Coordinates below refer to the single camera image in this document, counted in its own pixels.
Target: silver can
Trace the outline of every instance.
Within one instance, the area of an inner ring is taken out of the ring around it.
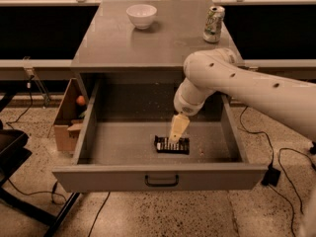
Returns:
[[[207,13],[203,38],[207,42],[219,42],[221,25],[225,17],[225,8],[221,6],[211,6]]]

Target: bowl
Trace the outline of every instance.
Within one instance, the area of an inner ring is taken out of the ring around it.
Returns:
[[[148,4],[136,4],[127,8],[126,13],[130,21],[138,29],[147,29],[154,22],[157,9]]]

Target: drawer handle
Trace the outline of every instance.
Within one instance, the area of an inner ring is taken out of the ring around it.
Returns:
[[[152,183],[149,183],[149,176],[148,175],[145,176],[145,184],[148,187],[175,187],[178,185],[178,183],[179,183],[179,176],[178,175],[176,175],[175,182],[171,183],[171,184],[152,184]]]

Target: brown box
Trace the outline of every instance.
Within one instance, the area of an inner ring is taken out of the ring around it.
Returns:
[[[79,132],[69,132],[67,129],[85,111],[85,107],[79,107],[76,104],[76,99],[80,95],[82,94],[77,80],[70,79],[53,124],[58,151],[73,152],[75,150]]]

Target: open drawer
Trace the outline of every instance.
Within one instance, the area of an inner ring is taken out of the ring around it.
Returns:
[[[267,167],[248,163],[226,96],[212,95],[191,118],[189,155],[158,153],[182,73],[97,77],[73,165],[53,169],[68,192],[241,190],[263,178]]]

